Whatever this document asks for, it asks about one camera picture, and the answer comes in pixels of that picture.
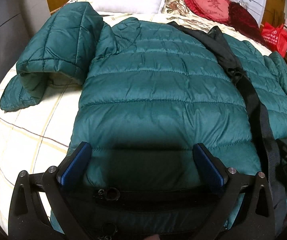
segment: jacket sleeve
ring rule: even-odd
[[[82,85],[102,28],[102,17],[88,2],[67,4],[53,14],[21,54],[0,108],[15,111],[38,104],[49,73],[62,73]]]
[[[278,52],[273,52],[269,57],[264,56],[265,64],[270,72],[275,76],[276,80],[287,95],[287,65]]]

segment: metal bolt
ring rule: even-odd
[[[56,166],[51,166],[51,167],[48,168],[48,171],[49,171],[50,173],[53,173],[53,172],[56,171],[56,169],[57,169]]]
[[[237,170],[235,168],[232,168],[232,167],[228,168],[228,171],[231,174],[235,174],[237,172]]]
[[[26,174],[27,174],[26,171],[20,171],[19,176],[20,176],[20,177],[24,177]]]
[[[261,177],[262,179],[265,177],[265,174],[263,172],[258,172],[258,176]]]

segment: black nylon webbing strap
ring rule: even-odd
[[[213,27],[209,33],[199,30],[187,29],[170,22],[169,25],[199,40],[217,58],[218,64],[230,77],[246,104],[246,111],[250,123],[253,143],[260,158],[261,167],[266,174],[269,189],[272,194],[275,215],[275,232],[280,231],[286,216],[285,187],[276,179],[276,168],[280,164],[280,153],[274,139],[269,123],[267,108],[259,100],[247,73],[242,68],[241,62],[234,55],[228,42],[218,26]]]

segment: bedspread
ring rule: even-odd
[[[93,0],[70,2],[76,1],[91,3]],[[175,21],[185,27],[205,32],[218,25],[223,33],[241,41],[250,41],[263,55],[271,53],[233,28],[191,15],[177,0],[166,0],[162,14],[113,14],[104,17],[104,21],[113,26],[128,17],[158,23]],[[13,66],[0,84],[0,98],[15,75],[16,66]],[[10,200],[18,173],[21,170],[29,173],[44,172],[49,166],[58,165],[66,156],[81,90],[82,87],[73,80],[60,74],[51,74],[45,94],[38,105],[16,112],[4,112],[0,109],[0,225],[6,232]],[[43,193],[40,195],[50,216],[46,196]]]

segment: green puffer jacket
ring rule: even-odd
[[[284,60],[278,53],[263,57],[247,41],[225,38],[268,109],[274,137],[287,137]],[[0,107],[13,111],[38,104],[49,72],[83,84],[68,154],[81,141],[93,147],[86,186],[130,191],[197,187],[202,182],[192,147],[199,142],[240,173],[261,170],[238,90],[211,52],[172,26],[128,18],[111,28],[88,3],[65,5],[22,53]],[[195,228],[198,210],[195,214],[165,212],[160,221],[168,219],[167,225],[151,225],[148,216],[131,213],[123,221],[118,211],[109,218],[160,233]],[[99,217],[92,217],[94,227],[105,222]]]

